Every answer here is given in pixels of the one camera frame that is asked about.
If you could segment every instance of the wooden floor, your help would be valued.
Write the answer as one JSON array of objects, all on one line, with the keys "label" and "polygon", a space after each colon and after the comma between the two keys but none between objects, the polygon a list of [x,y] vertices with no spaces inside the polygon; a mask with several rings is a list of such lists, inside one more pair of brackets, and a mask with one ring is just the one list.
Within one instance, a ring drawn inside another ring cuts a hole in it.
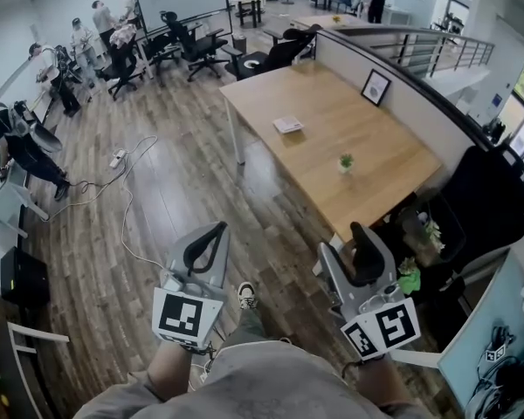
[{"label": "wooden floor", "polygon": [[[279,16],[284,11],[293,16],[321,13],[307,0],[289,7],[269,3],[265,25],[287,26],[288,17]],[[247,36],[250,51],[271,47],[272,40],[260,28],[236,31]],[[53,158],[69,171],[71,182],[107,182],[115,175],[108,166],[114,150],[131,149],[141,138],[157,135],[158,142],[128,178],[135,195],[125,231],[128,245],[164,262],[178,237],[225,220],[231,228],[225,280],[229,303],[219,330],[228,334],[234,329],[239,315],[234,290],[250,280],[257,286],[271,334],[287,335],[341,369],[355,359],[355,352],[331,320],[328,296],[311,272],[317,244],[329,240],[332,232],[248,132],[246,165],[235,162],[218,91],[233,78],[225,73],[218,80],[201,72],[189,84],[187,74],[184,61],[167,63],[166,88],[146,79],[136,92],[121,94],[116,102],[100,93],[72,120],[56,105],[47,126],[56,127],[65,147]],[[51,213],[66,203],[53,201],[50,184],[33,180],[31,190]],[[96,188],[85,194],[73,189],[68,202],[82,203],[95,194]],[[38,346],[62,417],[71,417],[84,402],[125,381],[127,372],[143,370],[157,348],[150,322],[158,269],[134,259],[121,245],[127,204],[128,194],[116,182],[96,202],[70,208],[50,223],[32,214],[26,218],[30,237],[24,247],[48,264],[52,291],[38,325],[71,339],[68,345]],[[217,347],[215,334],[213,340]],[[407,367],[402,372],[413,394],[435,416],[460,417],[452,411],[454,400],[438,374]]]}]

